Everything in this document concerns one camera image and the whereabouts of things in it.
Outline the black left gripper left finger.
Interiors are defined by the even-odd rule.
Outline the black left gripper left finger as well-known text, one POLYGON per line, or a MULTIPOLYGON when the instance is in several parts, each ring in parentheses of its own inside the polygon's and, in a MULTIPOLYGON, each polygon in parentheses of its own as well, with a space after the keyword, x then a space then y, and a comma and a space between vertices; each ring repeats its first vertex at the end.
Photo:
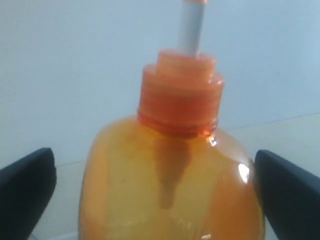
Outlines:
POLYGON ((0 170, 0 238, 26 240, 57 184, 51 148, 40 148, 0 170))

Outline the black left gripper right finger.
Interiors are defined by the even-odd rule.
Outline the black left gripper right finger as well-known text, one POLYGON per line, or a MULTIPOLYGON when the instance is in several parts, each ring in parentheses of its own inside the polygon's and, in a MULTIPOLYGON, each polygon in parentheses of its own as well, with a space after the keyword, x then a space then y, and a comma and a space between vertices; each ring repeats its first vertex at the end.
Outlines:
POLYGON ((320 178, 269 151, 254 160, 263 213, 280 240, 320 238, 320 178))

